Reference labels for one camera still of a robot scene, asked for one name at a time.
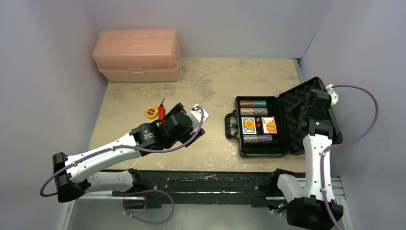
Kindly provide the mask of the black poker set case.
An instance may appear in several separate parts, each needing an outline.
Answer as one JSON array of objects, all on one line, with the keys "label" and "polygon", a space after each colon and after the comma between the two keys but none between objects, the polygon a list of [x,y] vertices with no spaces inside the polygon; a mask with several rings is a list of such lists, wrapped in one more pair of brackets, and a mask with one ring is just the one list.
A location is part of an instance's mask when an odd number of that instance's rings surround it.
[{"label": "black poker set case", "polygon": [[[240,156],[242,157],[283,157],[290,153],[302,155],[305,153],[303,147],[303,131],[298,126],[298,121],[292,116],[289,109],[303,100],[311,89],[324,89],[324,83],[319,77],[314,77],[300,85],[281,93],[279,96],[238,96],[235,98],[235,110],[225,116],[225,136],[227,139],[237,139],[239,142]],[[267,144],[244,144],[242,133],[242,117],[257,118],[265,116],[242,116],[239,101],[241,100],[264,100],[267,101],[269,111],[266,116],[274,116],[276,119],[278,134],[271,135],[272,143]],[[262,123],[256,128],[256,135],[262,133]]]}]

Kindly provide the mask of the green poker chip stack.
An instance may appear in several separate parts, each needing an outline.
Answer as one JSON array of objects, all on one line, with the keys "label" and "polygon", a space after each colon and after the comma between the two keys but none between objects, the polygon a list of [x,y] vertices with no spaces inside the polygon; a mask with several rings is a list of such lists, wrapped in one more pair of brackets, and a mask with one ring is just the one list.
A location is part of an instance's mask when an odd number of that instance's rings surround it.
[{"label": "green poker chip stack", "polygon": [[252,105],[253,105],[254,108],[266,108],[267,107],[267,101],[254,100]]}]

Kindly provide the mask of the orange small blind button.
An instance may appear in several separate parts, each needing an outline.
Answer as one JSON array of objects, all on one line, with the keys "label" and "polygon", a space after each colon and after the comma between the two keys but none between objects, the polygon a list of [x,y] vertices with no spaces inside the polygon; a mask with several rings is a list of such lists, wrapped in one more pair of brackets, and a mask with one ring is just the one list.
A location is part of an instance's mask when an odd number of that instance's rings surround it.
[{"label": "orange small blind button", "polygon": [[254,128],[255,128],[255,120],[246,119],[246,120],[244,121],[244,127],[245,127],[246,129],[249,129],[249,130],[254,129]]}]

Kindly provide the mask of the orange poker chip stack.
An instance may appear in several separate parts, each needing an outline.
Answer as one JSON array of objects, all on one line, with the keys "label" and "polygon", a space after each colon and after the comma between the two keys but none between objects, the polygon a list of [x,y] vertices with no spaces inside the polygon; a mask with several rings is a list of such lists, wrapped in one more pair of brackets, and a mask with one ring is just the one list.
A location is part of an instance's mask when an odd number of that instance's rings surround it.
[{"label": "orange poker chip stack", "polygon": [[253,108],[254,103],[252,100],[241,100],[239,101],[239,105],[241,108]]}]

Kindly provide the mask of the yellow big blind button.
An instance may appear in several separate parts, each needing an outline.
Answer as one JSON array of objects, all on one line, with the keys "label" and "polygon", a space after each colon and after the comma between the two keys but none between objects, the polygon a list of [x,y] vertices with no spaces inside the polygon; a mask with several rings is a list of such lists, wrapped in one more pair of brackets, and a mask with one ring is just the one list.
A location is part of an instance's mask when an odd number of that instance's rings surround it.
[{"label": "yellow big blind button", "polygon": [[277,127],[275,122],[267,122],[264,125],[264,132],[267,134],[276,134],[277,133]]}]

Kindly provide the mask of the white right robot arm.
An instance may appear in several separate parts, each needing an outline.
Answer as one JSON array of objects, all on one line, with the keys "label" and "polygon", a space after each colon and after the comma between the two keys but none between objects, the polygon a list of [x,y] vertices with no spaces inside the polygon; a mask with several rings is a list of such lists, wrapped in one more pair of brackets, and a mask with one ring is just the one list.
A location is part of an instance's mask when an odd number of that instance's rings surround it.
[{"label": "white right robot arm", "polygon": [[328,114],[338,102],[333,89],[311,89],[297,111],[302,132],[306,172],[304,187],[291,174],[280,174],[269,181],[275,195],[283,193],[287,201],[286,219],[289,225],[307,230],[330,230],[343,216],[343,206],[336,203],[330,171],[330,151],[334,126]]}]

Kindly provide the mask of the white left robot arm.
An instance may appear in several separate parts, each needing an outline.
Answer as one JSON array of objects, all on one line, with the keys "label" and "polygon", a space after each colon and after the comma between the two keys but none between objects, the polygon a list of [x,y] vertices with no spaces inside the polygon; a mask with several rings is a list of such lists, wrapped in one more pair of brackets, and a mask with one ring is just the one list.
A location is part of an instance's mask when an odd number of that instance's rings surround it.
[{"label": "white left robot arm", "polygon": [[77,155],[54,154],[52,180],[58,202],[73,201],[84,194],[101,191],[139,195],[143,183],[135,170],[113,172],[107,168],[151,153],[186,148],[205,134],[202,126],[209,117],[198,104],[186,112],[179,103],[164,118],[140,124],[109,144]]}]

